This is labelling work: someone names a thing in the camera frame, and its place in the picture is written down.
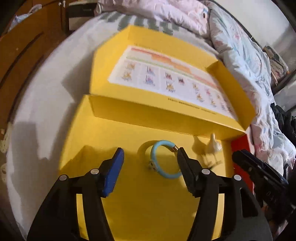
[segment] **open cardboard box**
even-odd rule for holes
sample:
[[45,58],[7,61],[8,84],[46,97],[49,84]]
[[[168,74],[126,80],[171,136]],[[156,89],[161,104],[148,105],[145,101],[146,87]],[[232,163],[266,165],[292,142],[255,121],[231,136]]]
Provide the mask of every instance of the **open cardboard box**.
[[[237,120],[175,97],[110,83],[108,78],[129,46],[157,51],[214,76],[231,102]],[[255,115],[245,93],[222,62],[195,46],[156,31],[129,26],[96,52],[90,95],[83,97],[68,132],[60,159],[60,174],[81,176],[113,156],[117,147],[125,160],[113,193],[103,206],[115,240],[186,240],[199,199],[187,191],[182,177],[169,180],[148,168],[151,147],[166,139],[184,147],[203,167],[215,162],[205,155],[209,135],[222,144],[214,167],[232,176],[231,140],[245,133]],[[162,168],[178,171],[176,157],[159,147]],[[221,233],[224,195],[219,195],[213,239]],[[80,233],[88,238],[81,195],[77,195]]]

